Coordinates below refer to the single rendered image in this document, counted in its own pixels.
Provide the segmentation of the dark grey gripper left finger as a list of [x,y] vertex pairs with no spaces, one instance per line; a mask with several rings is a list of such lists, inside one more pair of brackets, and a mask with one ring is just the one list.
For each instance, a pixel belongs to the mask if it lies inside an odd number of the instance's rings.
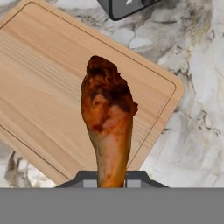
[[98,173],[97,171],[78,171],[74,179],[69,180],[59,187],[62,188],[96,188]]

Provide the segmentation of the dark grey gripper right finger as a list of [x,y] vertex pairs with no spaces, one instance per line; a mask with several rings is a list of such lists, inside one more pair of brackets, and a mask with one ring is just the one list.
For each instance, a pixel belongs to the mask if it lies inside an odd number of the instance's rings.
[[166,185],[150,179],[146,171],[127,171],[125,178],[126,188],[166,188]]

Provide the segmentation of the roasted chicken drumstick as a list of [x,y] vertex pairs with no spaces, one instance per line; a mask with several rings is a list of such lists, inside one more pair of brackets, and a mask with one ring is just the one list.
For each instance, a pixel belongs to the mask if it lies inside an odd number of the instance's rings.
[[94,147],[99,187],[122,187],[138,110],[115,64],[92,56],[80,88],[81,115]]

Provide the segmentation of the wooden cutting board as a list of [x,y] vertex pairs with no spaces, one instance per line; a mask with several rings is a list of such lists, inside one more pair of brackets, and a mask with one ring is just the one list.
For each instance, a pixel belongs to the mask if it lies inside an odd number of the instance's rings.
[[60,184],[96,167],[81,118],[88,60],[113,62],[138,111],[129,168],[139,169],[184,92],[182,81],[44,0],[0,19],[0,138]]

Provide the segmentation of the dark grey appliance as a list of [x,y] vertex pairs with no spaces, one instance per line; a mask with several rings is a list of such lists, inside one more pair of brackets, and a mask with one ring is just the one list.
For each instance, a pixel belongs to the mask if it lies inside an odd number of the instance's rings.
[[161,0],[97,0],[99,5],[113,21],[126,18],[160,1]]

